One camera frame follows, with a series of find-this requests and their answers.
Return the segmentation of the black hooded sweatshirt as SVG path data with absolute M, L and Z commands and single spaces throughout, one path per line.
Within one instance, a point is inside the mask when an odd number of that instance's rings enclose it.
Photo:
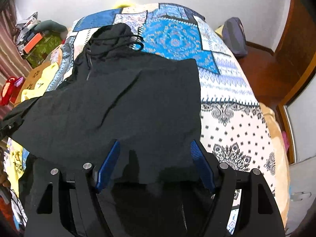
M 194 59 L 147 53 L 126 24 L 98 29 L 64 83 L 1 121 L 1 137 L 29 151 L 25 236 L 200 235 L 210 206 L 190 154 L 200 109 Z M 97 192 L 112 139 L 120 156 Z

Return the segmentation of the blue patchwork bed quilt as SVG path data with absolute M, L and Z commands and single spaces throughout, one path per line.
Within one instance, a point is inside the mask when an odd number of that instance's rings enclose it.
M 147 53 L 197 63 L 199 141 L 210 153 L 216 185 L 210 192 L 201 181 L 210 206 L 198 236 L 284 236 L 274 198 L 275 154 L 260 105 L 233 53 L 200 14 L 177 4 L 154 3 L 81 18 L 60 48 L 62 58 L 55 61 L 59 70 L 46 92 L 72 75 L 75 60 L 98 29 L 117 24 L 128 25 L 141 37 Z

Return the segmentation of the pink slipper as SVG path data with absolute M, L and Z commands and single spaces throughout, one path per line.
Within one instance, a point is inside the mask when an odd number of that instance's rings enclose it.
M 288 138 L 287 138 L 287 134 L 285 131 L 282 132 L 282 137 L 283 137 L 283 142 L 284 142 L 284 147 L 285 147 L 285 151 L 287 152 L 288 149 L 289 149 L 289 141 L 288 141 Z

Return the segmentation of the yellow duck fleece garment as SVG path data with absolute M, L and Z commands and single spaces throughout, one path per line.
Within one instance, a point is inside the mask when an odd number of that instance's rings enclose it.
M 42 76 L 36 82 L 35 88 L 32 90 L 24 89 L 21 95 L 21 102 L 14 107 L 15 110 L 26 113 L 26 110 L 36 102 L 47 90 L 49 84 L 53 80 L 55 74 L 59 70 L 57 62 L 51 63 L 42 71 Z M 11 189 L 19 194 L 19 179 L 25 171 L 27 152 L 22 145 L 11 138 L 8 138 L 7 152 L 5 155 L 5 171 L 8 174 L 8 180 L 11 183 Z

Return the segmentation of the white wardrobe door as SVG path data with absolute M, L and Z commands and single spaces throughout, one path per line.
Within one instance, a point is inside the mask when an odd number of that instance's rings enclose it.
M 299 227 L 315 201 L 315 78 L 285 106 L 290 123 L 294 163 L 290 172 L 290 205 L 286 236 Z

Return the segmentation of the brown cardboard paw box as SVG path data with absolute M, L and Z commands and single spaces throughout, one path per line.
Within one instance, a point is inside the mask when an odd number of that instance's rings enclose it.
M 42 76 L 42 71 L 51 65 L 51 62 L 43 62 L 40 66 L 32 69 L 29 75 L 26 77 L 25 82 L 23 83 L 21 90 L 17 96 L 17 99 L 14 103 L 14 107 L 16 107 L 21 102 L 21 95 L 24 89 L 32 90 L 35 88 L 36 82 Z

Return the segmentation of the red plush toy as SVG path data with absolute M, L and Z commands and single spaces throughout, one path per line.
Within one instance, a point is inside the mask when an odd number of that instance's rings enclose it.
M 1 106 L 6 106 L 10 102 L 15 103 L 17 96 L 25 82 L 25 78 L 11 76 L 6 80 L 1 91 Z

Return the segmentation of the grey purple backpack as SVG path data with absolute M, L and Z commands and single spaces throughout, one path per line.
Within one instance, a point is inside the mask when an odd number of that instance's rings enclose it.
M 239 18 L 232 17 L 225 21 L 222 29 L 222 39 L 235 57 L 242 58 L 248 54 L 246 36 Z

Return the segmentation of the striped red gold curtain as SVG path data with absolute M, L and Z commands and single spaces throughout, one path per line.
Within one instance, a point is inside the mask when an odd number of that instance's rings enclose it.
M 16 48 L 16 23 L 15 0 L 8 0 L 1 10 L 1 90 L 9 77 L 27 76 L 32 69 Z

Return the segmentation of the orange box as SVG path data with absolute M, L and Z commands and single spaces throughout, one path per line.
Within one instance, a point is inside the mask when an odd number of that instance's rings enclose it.
M 23 48 L 24 53 L 28 54 L 41 40 L 43 36 L 37 33 Z

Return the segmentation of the pile of papers and clutter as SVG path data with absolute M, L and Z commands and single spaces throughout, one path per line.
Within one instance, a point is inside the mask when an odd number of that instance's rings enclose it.
M 19 30 L 19 34 L 16 37 L 16 46 L 20 45 L 23 42 L 25 35 L 31 29 L 33 29 L 38 23 L 39 23 L 38 12 L 34 12 L 27 19 L 24 19 L 24 20 L 17 22 L 16 28 Z

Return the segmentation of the yellow foam tube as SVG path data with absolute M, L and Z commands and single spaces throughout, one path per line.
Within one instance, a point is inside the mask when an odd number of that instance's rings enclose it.
M 116 9 L 118 8 L 127 8 L 127 7 L 132 7 L 134 4 L 120 4 L 116 6 Z

